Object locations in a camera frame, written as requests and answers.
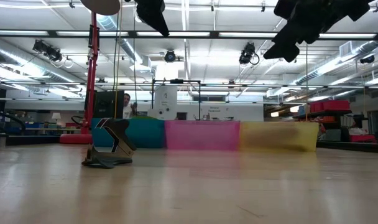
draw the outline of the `table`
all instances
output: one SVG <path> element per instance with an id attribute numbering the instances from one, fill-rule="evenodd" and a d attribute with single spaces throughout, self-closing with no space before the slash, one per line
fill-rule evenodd
<path id="1" fill-rule="evenodd" d="M 45 134 L 46 131 L 62 131 L 68 134 L 73 134 L 75 131 L 80 131 L 77 128 L 26 128 L 26 131 L 35 131 L 36 134 Z"/>

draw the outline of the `wooden floor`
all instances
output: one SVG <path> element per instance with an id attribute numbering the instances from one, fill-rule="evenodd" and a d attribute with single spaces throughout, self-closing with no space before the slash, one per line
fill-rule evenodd
<path id="1" fill-rule="evenodd" d="M 153 150 L 111 170 L 84 155 L 0 150 L 0 223 L 378 223 L 378 154 Z"/>

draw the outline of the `teal box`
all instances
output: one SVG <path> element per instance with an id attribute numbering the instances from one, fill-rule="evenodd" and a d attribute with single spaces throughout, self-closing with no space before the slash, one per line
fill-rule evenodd
<path id="1" fill-rule="evenodd" d="M 113 138 L 103 128 L 95 128 L 100 118 L 91 122 L 92 138 L 96 147 L 112 147 Z M 160 149 L 165 147 L 164 121 L 157 119 L 130 119 L 126 135 L 137 148 Z"/>

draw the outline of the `red pole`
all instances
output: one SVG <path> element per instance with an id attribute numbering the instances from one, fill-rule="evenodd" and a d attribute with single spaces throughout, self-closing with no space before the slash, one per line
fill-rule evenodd
<path id="1" fill-rule="evenodd" d="M 88 77 L 87 77 L 87 94 L 88 102 L 87 108 L 85 108 L 84 113 L 84 129 L 81 130 L 82 134 L 87 134 L 89 128 L 91 127 L 91 120 L 93 117 L 94 108 L 94 91 L 95 91 L 95 73 L 96 73 L 96 60 L 98 59 L 98 29 L 96 26 L 96 13 L 92 12 L 92 25 L 93 25 L 93 36 L 92 36 L 92 56 L 88 61 Z"/>

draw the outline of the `yellow box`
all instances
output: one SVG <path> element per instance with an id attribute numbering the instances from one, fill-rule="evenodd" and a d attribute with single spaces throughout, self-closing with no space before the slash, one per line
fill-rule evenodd
<path id="1" fill-rule="evenodd" d="M 241 122 L 239 150 L 315 152 L 318 131 L 311 122 Z"/>

